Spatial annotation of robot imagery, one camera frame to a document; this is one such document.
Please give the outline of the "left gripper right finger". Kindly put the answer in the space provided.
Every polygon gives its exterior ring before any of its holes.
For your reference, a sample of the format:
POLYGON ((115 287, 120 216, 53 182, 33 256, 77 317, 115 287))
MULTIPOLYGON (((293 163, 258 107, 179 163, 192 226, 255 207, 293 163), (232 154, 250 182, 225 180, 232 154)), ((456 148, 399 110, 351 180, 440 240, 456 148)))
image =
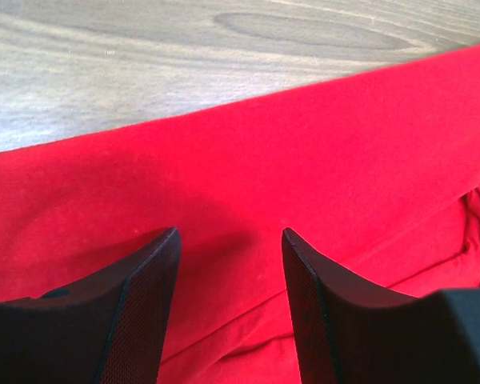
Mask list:
POLYGON ((480 289, 422 298, 379 286, 282 234, 304 383, 480 383, 480 289))

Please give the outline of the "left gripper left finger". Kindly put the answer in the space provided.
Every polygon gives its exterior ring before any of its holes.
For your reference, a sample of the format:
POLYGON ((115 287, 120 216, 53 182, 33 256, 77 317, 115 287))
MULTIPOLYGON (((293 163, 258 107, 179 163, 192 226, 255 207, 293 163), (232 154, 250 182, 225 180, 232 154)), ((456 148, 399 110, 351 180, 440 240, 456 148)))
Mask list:
POLYGON ((175 228, 39 298, 0 303, 0 383, 154 383, 182 251, 175 228))

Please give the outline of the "plain red t shirt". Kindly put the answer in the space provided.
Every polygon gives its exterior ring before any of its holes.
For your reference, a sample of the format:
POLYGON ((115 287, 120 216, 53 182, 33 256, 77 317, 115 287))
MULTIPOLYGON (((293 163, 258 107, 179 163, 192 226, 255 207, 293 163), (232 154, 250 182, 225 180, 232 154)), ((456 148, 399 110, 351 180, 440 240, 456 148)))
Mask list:
POLYGON ((296 383, 290 227, 411 295, 480 287, 480 45, 0 153, 0 302, 174 226, 162 383, 296 383))

